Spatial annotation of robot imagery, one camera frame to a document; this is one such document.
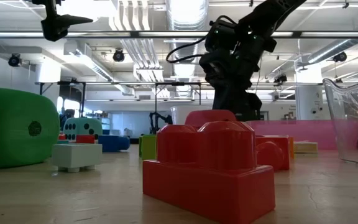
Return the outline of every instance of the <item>red toy block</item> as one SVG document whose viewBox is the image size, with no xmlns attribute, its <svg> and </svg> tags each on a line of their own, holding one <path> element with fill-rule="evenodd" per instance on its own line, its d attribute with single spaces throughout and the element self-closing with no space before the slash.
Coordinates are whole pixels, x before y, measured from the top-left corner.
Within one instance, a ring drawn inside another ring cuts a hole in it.
<svg viewBox="0 0 358 224">
<path fill-rule="evenodd" d="M 274 171 L 290 169 L 290 137 L 257 136 L 258 165 L 270 165 Z"/>
<path fill-rule="evenodd" d="M 94 144 L 93 134 L 79 134 L 77 135 L 76 143 Z"/>
<path fill-rule="evenodd" d="M 187 115 L 185 125 L 191 125 L 198 129 L 207 122 L 213 121 L 237 121 L 237 119 L 229 110 L 192 111 Z"/>
<path fill-rule="evenodd" d="M 64 134 L 59 134 L 58 140 L 66 140 L 66 136 Z"/>
<path fill-rule="evenodd" d="M 143 162 L 143 192 L 219 223 L 250 223 L 275 208 L 273 168 L 256 166 L 254 149 L 254 131 L 238 122 L 165 126 L 157 160 Z"/>
</svg>

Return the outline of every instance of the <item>white foam block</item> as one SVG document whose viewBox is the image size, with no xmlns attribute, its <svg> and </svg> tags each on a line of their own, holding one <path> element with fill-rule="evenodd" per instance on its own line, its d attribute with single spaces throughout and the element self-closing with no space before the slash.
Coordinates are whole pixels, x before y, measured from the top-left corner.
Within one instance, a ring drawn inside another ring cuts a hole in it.
<svg viewBox="0 0 358 224">
<path fill-rule="evenodd" d="M 64 168 L 90 167 L 101 163 L 100 144 L 56 144 L 52 149 L 52 164 Z"/>
</svg>

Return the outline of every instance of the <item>white ceiling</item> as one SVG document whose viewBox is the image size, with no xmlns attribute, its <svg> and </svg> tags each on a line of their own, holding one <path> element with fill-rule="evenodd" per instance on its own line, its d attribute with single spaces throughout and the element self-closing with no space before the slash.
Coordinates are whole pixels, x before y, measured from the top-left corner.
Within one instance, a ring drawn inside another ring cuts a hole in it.
<svg viewBox="0 0 358 224">
<path fill-rule="evenodd" d="M 248 6 L 235 6 L 229 7 L 223 5 L 224 3 L 233 2 L 245 2 L 248 4 L 249 1 L 216 1 L 210 0 L 210 6 L 208 8 L 208 21 L 215 20 L 221 14 L 225 14 L 235 21 L 244 17 L 252 11 L 251 7 Z M 319 0 L 308 0 L 304 6 L 317 6 L 321 1 Z M 358 5 L 358 1 L 348 0 L 351 5 Z M 12 0 L 13 5 L 23 6 L 19 2 Z M 153 8 L 149 12 L 149 23 L 153 30 L 166 30 L 167 29 L 167 17 L 166 12 L 160 10 L 161 6 L 165 5 L 164 0 L 153 0 L 149 1 L 150 6 Z M 337 6 L 343 5 L 344 1 L 328 0 L 325 6 Z M 41 16 L 45 16 L 44 9 L 35 9 Z M 348 7 L 347 9 L 335 8 L 335 9 L 318 9 L 312 16 L 308 15 L 313 10 L 297 10 L 293 12 L 287 20 L 281 25 L 279 30 L 354 30 L 358 27 L 358 7 Z M 19 30 L 37 30 L 40 31 L 40 19 L 33 12 L 28 9 L 17 9 L 11 6 L 0 4 L 0 30 L 19 31 Z M 70 31 L 89 31 L 89 30 L 111 30 L 108 25 L 108 18 L 102 17 L 97 22 L 92 24 L 83 24 L 73 26 Z M 66 40 L 60 40 L 58 42 L 48 42 L 46 40 L 0 40 L 0 45 L 14 45 L 14 46 L 37 46 L 55 54 L 57 57 L 61 57 L 62 48 Z M 121 80 L 134 81 L 132 76 L 133 64 L 131 60 L 126 60 L 122 63 L 116 63 L 112 60 L 112 53 L 116 47 L 122 47 L 119 40 L 111 39 L 83 39 L 82 42 L 88 43 L 94 50 L 94 57 L 100 60 L 103 65 L 109 69 L 113 74 L 116 74 Z M 298 49 L 298 40 L 296 39 L 280 39 L 277 40 L 278 44 L 273 53 L 269 55 L 266 53 L 262 59 L 261 78 L 263 79 L 266 74 L 269 74 L 274 68 L 277 68 L 284 61 L 277 60 L 277 56 L 280 55 L 280 59 L 289 59 L 291 54 L 297 54 L 299 51 L 303 54 L 313 53 L 320 48 L 326 46 L 332 39 L 301 39 L 300 49 Z M 164 58 L 170 50 L 169 44 L 164 43 L 163 40 L 155 39 L 154 46 L 157 51 L 160 63 L 164 68 L 164 77 L 168 78 L 172 74 L 172 65 L 165 63 Z M 102 57 L 101 53 L 107 53 L 106 57 Z M 358 56 L 358 45 L 347 50 L 348 60 Z M 323 71 L 333 68 L 332 62 L 328 62 L 323 68 Z M 91 70 L 74 65 L 78 71 L 80 77 L 97 77 Z M 347 63 L 345 66 L 330 72 L 323 73 L 323 77 L 334 77 L 335 75 L 340 76 L 345 73 L 358 71 L 358 60 L 352 63 Z M 71 73 L 63 73 L 63 75 L 70 76 Z M 195 75 L 201 80 L 204 77 L 203 71 L 200 67 L 196 69 Z M 293 76 L 290 73 L 287 74 L 289 81 L 293 80 Z M 252 81 L 256 82 L 259 74 L 254 74 Z M 350 80 L 352 82 L 358 81 L 358 77 Z"/>
</svg>

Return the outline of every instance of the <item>teal dice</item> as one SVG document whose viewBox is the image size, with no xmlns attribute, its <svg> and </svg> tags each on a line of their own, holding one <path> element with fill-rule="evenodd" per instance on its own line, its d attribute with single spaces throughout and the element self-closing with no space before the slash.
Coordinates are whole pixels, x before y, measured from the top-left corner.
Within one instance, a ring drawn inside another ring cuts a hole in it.
<svg viewBox="0 0 358 224">
<path fill-rule="evenodd" d="M 58 135 L 58 113 L 48 98 L 0 88 L 0 168 L 43 162 Z"/>
<path fill-rule="evenodd" d="M 67 140 L 75 141 L 77 135 L 94 135 L 95 140 L 102 135 L 102 123 L 93 118 L 69 118 L 67 119 L 63 132 Z"/>
</svg>

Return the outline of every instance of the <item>transparent container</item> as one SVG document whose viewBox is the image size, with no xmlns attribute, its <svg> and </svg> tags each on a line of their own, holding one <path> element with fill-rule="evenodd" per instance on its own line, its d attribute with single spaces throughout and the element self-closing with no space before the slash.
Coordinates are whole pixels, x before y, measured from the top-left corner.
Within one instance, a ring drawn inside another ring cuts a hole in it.
<svg viewBox="0 0 358 224">
<path fill-rule="evenodd" d="M 339 157 L 358 162 L 358 84 L 339 87 L 329 79 L 324 79 L 323 83 L 336 132 Z"/>
</svg>

